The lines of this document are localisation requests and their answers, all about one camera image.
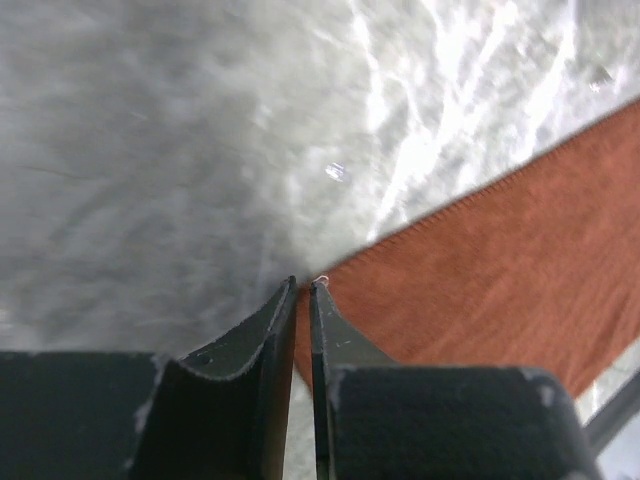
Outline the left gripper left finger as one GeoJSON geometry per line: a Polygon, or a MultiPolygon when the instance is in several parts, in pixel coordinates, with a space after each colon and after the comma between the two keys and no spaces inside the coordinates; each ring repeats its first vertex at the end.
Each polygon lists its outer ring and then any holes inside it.
{"type": "Polygon", "coordinates": [[[279,479],[293,369],[297,284],[167,363],[134,460],[137,479],[279,479]]]}

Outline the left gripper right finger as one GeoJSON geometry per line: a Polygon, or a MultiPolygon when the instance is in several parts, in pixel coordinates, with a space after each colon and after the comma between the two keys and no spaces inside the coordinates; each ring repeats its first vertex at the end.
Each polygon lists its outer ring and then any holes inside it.
{"type": "Polygon", "coordinates": [[[329,383],[339,366],[378,367],[396,362],[346,320],[329,291],[326,280],[310,287],[312,399],[315,428],[316,473],[330,477],[329,383]]]}

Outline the brown towel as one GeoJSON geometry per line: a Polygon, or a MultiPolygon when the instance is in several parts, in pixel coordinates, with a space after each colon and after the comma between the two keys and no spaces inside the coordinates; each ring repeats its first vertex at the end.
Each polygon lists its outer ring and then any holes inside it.
{"type": "Polygon", "coordinates": [[[639,106],[329,270],[411,364],[533,365],[573,395],[639,335],[639,106]]]}

